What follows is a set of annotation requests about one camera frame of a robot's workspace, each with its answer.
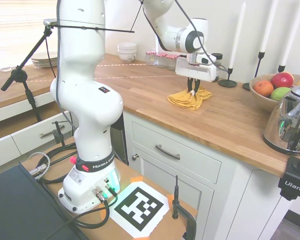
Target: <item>stainless steel kettle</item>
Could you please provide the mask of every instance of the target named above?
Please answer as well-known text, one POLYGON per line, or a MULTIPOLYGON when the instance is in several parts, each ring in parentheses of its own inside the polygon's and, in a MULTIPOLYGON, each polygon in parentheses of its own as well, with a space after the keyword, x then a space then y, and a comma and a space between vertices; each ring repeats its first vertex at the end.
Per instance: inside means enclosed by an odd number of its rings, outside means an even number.
POLYGON ((300 156, 300 85, 293 87, 273 109, 263 140, 280 153, 300 156))

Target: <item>fruit bowl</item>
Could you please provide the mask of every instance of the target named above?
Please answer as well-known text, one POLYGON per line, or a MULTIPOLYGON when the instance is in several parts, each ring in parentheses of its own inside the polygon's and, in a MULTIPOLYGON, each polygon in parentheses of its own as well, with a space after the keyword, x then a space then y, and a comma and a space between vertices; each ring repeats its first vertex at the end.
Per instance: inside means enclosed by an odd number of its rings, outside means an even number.
POLYGON ((271 81, 272 77, 275 74, 267 74, 262 76, 257 76, 254 79, 250 81, 250 92, 252 93, 252 96, 255 99, 256 104, 259 105, 260 108, 266 110, 268 113, 271 113, 272 110, 275 108, 275 106, 278 104, 278 101, 272 100, 270 98, 267 98, 265 96, 260 95, 254 90, 254 86, 259 81, 271 81))

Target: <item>white candle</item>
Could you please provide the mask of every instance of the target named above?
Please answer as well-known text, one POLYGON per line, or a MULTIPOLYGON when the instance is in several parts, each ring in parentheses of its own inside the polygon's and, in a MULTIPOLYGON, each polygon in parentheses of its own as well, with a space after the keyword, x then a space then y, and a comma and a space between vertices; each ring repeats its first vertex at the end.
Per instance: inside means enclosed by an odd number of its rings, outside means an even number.
POLYGON ((272 0, 272 5, 271 5, 271 8, 270 8, 270 14, 269 14, 268 20, 266 22, 266 27, 265 27, 265 31, 264 31, 264 35, 263 35, 261 48, 260 48, 261 53, 264 53, 266 51, 266 46, 267 46, 267 42, 268 42, 268 39, 269 39, 272 23, 274 22, 277 6, 278 6, 278 0, 272 0))
POLYGON ((237 48, 238 48, 242 24, 244 23, 245 12, 246 12, 246 2, 244 2, 242 4, 240 16, 239 16, 239 20, 238 20, 238 25, 236 26, 236 32, 235 32, 235 37, 234 37, 234 43, 233 43, 233 48, 232 48, 232 53, 231 53, 229 69, 234 68, 234 62, 235 62, 236 52, 237 52, 237 48))
POLYGON ((293 22, 293 25, 292 25, 289 40, 288 40, 288 42, 286 44, 286 47, 285 47, 283 58, 282 58, 282 61, 281 61, 281 64, 280 64, 281 66, 285 66, 286 63, 287 63, 287 59, 288 59, 288 56, 289 56, 289 53, 290 53, 290 50, 291 50, 291 47, 292 47, 292 43, 294 42, 294 39, 295 39, 295 36, 296 36, 299 23, 300 23, 300 4, 299 4, 299 7, 298 7, 298 10, 296 12, 296 16, 295 16, 295 19, 294 19, 294 22, 293 22))

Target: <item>yellow towel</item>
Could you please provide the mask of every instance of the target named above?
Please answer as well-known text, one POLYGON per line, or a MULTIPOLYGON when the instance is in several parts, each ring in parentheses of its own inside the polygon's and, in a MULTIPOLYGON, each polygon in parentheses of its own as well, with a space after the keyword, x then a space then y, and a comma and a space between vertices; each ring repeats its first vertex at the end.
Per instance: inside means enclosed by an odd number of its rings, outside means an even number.
POLYGON ((206 100, 212 96, 212 93, 207 91, 205 88, 200 87, 198 92, 193 96, 188 90, 178 92, 167 96, 167 100, 181 108, 197 110, 200 108, 203 100, 206 100))

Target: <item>window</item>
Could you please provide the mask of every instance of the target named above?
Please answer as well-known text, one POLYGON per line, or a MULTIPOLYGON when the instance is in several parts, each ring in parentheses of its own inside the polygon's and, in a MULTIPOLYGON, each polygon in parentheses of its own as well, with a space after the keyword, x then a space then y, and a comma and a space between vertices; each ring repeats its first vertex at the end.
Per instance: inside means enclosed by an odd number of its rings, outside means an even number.
MULTIPOLYGON (((43 36, 44 19, 56 18, 56 11, 57 0, 0 0, 0 69, 24 60, 43 36)), ((49 51, 56 51, 57 29, 47 40, 49 51)), ((45 51, 43 43, 37 53, 45 51)))

